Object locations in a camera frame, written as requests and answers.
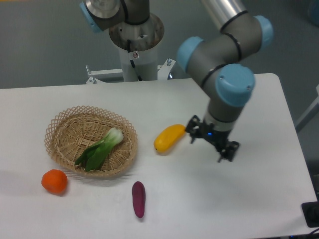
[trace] wicker basket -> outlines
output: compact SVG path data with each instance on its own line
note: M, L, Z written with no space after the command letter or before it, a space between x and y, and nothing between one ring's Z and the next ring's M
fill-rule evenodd
M99 141L110 128L120 129L123 141L114 147L101 170L85 172L74 161L90 145ZM61 112L51 121L45 135L46 151L61 166L83 175L110 177L125 171L133 162L138 139L125 118L96 107L78 106Z

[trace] orange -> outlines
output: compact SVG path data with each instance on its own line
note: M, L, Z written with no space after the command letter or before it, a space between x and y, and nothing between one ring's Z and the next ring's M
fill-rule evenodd
M60 194L66 189L68 177L61 170L52 169L43 175L41 184L50 193Z

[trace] screw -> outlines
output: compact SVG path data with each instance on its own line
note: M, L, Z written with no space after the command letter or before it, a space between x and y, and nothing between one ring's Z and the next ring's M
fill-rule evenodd
M167 66L170 66L170 64L172 63L172 60L170 58L167 59Z
M90 74L91 74L91 71L90 71L90 69L89 69L89 65L86 65L85 68L86 68L86 71L87 71L88 75L90 75Z

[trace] purple sweet potato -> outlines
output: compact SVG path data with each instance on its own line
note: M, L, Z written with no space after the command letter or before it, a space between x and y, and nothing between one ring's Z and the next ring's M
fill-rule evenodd
M136 216L142 218L145 211L145 187L143 183L136 182L132 187L133 208Z

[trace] green leaf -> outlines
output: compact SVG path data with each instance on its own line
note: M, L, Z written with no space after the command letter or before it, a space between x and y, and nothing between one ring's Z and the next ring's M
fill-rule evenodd
M95 170L101 167L106 157L109 155L113 147L107 143L103 143L96 150L93 156L91 156L85 166L85 171Z
M88 160L89 157L91 157L93 155L93 153L90 152L94 152L101 143L104 142L104 139L96 142L95 144L87 147L83 153L81 154L81 156L74 162L74 165L78 165L80 163L84 163L86 160Z

